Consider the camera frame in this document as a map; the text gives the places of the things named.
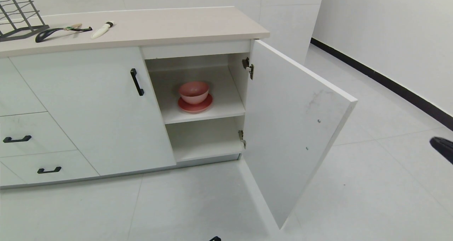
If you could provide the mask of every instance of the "drawer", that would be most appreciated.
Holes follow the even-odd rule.
[[[0,186],[24,184],[25,181],[0,162]]]
[[[0,157],[76,150],[47,112],[0,117],[0,139]]]
[[[26,183],[99,176],[78,150],[3,157],[0,161]]]
[[[0,116],[45,111],[10,59],[0,59]]]

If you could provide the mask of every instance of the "bowl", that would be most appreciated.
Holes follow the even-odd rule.
[[[179,88],[179,94],[183,101],[189,104],[200,104],[209,93],[209,85],[202,81],[193,81],[183,84]]]

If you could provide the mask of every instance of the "white wall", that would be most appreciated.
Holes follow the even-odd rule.
[[[313,37],[453,115],[453,0],[322,0]]]
[[[42,15],[125,9],[236,6],[271,31],[265,41],[304,63],[321,0],[34,0]]]

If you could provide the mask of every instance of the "beige countertop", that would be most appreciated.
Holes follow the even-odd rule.
[[[43,20],[50,28],[82,23],[81,28],[91,26],[93,31],[57,31],[41,43],[35,43],[35,36],[0,42],[0,58],[57,51],[229,41],[270,36],[269,31],[235,7],[88,12],[46,16]],[[94,31],[111,20],[115,21],[115,25],[107,33],[96,39],[90,38]]]

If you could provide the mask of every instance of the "black baseboard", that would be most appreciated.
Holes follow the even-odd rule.
[[[361,64],[360,62],[352,59],[351,57],[333,49],[327,44],[324,44],[314,38],[311,39],[311,43],[315,46],[319,47],[320,49],[328,52],[329,54],[333,55],[337,59],[341,60],[342,62],[350,65],[351,67],[357,69],[361,73],[369,76],[371,79],[375,80],[376,82],[382,84],[383,86],[387,87],[387,89],[393,91],[394,93],[401,96],[403,99],[411,102],[414,106],[421,109],[426,114],[430,115],[432,118],[436,119],[443,125],[445,125],[450,130],[453,130],[453,117],[448,115],[446,112],[435,107],[433,104],[427,102],[425,99],[422,99],[417,94],[409,91],[408,89],[404,88],[403,86],[399,85],[398,83],[390,80],[389,78],[385,77],[384,75],[376,72],[375,70]]]

